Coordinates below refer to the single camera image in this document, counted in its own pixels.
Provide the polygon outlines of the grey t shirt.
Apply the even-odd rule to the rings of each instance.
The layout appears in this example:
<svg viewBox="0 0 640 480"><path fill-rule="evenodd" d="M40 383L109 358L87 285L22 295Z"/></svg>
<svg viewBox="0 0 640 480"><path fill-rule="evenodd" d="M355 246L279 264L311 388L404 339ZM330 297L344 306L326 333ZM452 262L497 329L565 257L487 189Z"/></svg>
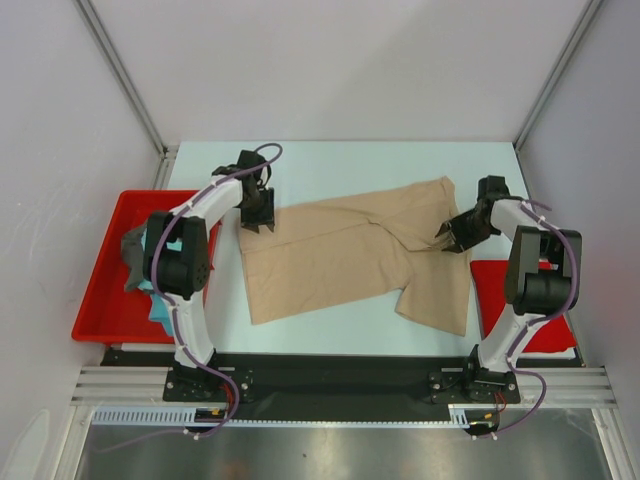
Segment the grey t shirt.
<svg viewBox="0 0 640 480"><path fill-rule="evenodd" d="M120 256L128 270L124 284L125 292L139 290L145 294L151 292L150 283L143 273L144 244L146 224L143 223L126 232L120 241Z"/></svg>

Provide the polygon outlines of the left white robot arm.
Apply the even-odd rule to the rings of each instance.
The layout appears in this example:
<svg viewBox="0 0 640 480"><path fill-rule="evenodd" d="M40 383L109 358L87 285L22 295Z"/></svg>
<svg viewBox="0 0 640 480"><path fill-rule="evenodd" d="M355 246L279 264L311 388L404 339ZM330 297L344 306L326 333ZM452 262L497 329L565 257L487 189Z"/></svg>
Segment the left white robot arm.
<svg viewBox="0 0 640 480"><path fill-rule="evenodd" d="M202 189L169 211L153 212L146 222L143 276L168 312L175 361L191 369L185 385L202 400L214 397L221 387L220 374L208 367L214 346L204 311L210 232L234 209L249 231L275 229L275 193L268 182L271 165L282 153L276 142L241 151L236 163L216 168Z"/></svg>

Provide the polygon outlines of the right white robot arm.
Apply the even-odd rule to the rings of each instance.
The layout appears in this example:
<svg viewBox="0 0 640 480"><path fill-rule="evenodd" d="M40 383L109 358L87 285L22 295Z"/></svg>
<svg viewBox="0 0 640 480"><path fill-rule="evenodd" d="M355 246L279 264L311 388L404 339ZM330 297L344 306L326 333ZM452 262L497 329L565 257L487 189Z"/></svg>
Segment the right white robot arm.
<svg viewBox="0 0 640 480"><path fill-rule="evenodd" d="M492 235L511 241L504 280L505 306L489 334L465 359L448 386L472 403L488 403L517 390L516 363L534 335L571 310L579 296L582 236L560 229L513 196L500 176L478 181L476 205L442 223L436 238L460 254Z"/></svg>

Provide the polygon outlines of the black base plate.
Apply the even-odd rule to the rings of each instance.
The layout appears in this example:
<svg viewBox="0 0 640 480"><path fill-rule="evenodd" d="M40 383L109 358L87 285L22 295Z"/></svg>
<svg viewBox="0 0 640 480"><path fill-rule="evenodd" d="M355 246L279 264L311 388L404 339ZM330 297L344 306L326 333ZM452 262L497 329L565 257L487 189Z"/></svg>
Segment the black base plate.
<svg viewBox="0 0 640 480"><path fill-rule="evenodd" d="M211 405L258 416L281 412L341 419L415 419L438 406L521 406L532 377L488 403L442 390L462 372L462 357L217 354L208 371L178 366L168 352L108 350L101 366L168 367L162 400Z"/></svg>

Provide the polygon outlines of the left aluminium corner post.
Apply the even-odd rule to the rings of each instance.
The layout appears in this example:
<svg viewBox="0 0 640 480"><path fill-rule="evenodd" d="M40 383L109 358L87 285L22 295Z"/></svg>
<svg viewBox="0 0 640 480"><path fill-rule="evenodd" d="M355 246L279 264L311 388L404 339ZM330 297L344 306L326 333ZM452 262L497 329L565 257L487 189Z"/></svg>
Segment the left aluminium corner post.
<svg viewBox="0 0 640 480"><path fill-rule="evenodd" d="M74 0L73 5L78 10L86 29L96 43L146 138L155 152L163 158L167 147L94 2L90 0Z"/></svg>

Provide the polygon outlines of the beige t shirt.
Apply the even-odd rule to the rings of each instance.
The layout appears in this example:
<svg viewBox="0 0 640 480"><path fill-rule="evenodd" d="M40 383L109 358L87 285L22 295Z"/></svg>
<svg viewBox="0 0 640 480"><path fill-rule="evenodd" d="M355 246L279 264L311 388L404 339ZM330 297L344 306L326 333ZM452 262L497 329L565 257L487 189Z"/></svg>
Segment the beige t shirt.
<svg viewBox="0 0 640 480"><path fill-rule="evenodd" d="M277 209L274 230L239 233L252 323L397 290L396 314L465 335L470 256L436 238L457 213L448 177Z"/></svg>

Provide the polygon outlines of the red plastic bin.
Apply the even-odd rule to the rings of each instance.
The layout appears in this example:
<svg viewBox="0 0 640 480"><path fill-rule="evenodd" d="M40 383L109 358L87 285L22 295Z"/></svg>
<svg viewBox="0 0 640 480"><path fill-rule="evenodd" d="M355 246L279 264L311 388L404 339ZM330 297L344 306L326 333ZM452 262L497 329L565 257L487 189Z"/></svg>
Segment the red plastic bin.
<svg viewBox="0 0 640 480"><path fill-rule="evenodd" d="M124 291L128 270L120 256L120 241L129 230L146 224L153 212L169 211L193 194L189 190L127 190L120 194L72 330L74 340L105 345L173 342L161 325L148 319L150 296L139 290ZM211 270L218 229L217 224L210 232Z"/></svg>

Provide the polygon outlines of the folded red t shirt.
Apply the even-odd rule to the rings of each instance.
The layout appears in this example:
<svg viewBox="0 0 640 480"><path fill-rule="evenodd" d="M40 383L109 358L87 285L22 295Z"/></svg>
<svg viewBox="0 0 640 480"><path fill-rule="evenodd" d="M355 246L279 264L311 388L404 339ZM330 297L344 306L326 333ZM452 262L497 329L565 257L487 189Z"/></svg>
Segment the folded red t shirt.
<svg viewBox="0 0 640 480"><path fill-rule="evenodd" d="M506 260L473 260L470 264L474 281L482 336L495 327L506 306L504 282ZM541 327L524 348L526 354L556 354L577 346L577 341L564 317Z"/></svg>

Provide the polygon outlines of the right aluminium corner post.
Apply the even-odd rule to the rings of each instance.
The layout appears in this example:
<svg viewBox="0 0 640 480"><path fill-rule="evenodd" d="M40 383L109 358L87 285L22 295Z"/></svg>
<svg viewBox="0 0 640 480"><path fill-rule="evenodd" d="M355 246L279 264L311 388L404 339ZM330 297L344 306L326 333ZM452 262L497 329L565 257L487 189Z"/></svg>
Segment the right aluminium corner post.
<svg viewBox="0 0 640 480"><path fill-rule="evenodd" d="M585 41L592 26L602 9L607 5L605 0L586 1L580 14L571 28L562 48L554 61L551 70L546 76L540 91L538 92L531 108L529 109L518 133L512 142L514 151L519 154L525 146L528 138L534 131L544 110L551 101L554 92L567 73L572 61L577 55L581 45Z"/></svg>

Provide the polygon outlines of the aluminium corner post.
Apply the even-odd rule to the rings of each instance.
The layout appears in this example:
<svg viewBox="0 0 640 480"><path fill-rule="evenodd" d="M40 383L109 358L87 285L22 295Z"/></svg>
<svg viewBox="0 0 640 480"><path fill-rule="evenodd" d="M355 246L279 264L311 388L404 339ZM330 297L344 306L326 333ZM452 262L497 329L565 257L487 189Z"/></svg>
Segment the aluminium corner post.
<svg viewBox="0 0 640 480"><path fill-rule="evenodd" d="M580 14L571 28L562 48L554 61L551 70L546 76L540 91L538 92L531 108L529 109L518 133L512 142L514 151L519 154L525 146L528 138L534 131L544 110L551 101L554 92L567 73L572 61L577 55L581 45L585 41L592 26L602 9L607 5L605 0L586 1Z"/></svg>
<svg viewBox="0 0 640 480"><path fill-rule="evenodd" d="M155 152L163 158L167 147L94 2L90 0L74 0L73 5L78 10L86 29L96 43L146 138Z"/></svg>

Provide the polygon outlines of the teal t shirt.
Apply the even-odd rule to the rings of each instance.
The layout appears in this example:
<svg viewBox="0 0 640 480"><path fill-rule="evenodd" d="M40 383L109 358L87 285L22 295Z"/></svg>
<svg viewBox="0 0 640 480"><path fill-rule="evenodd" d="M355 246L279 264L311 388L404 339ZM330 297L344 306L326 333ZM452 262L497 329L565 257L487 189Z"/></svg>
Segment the teal t shirt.
<svg viewBox="0 0 640 480"><path fill-rule="evenodd" d="M142 278L138 284L138 289L150 296L151 307L148 315L148 319L151 322L159 324L163 327L164 332L170 337L173 337L172 321L170 314L166 308L161 297L154 291L152 283L145 277Z"/></svg>

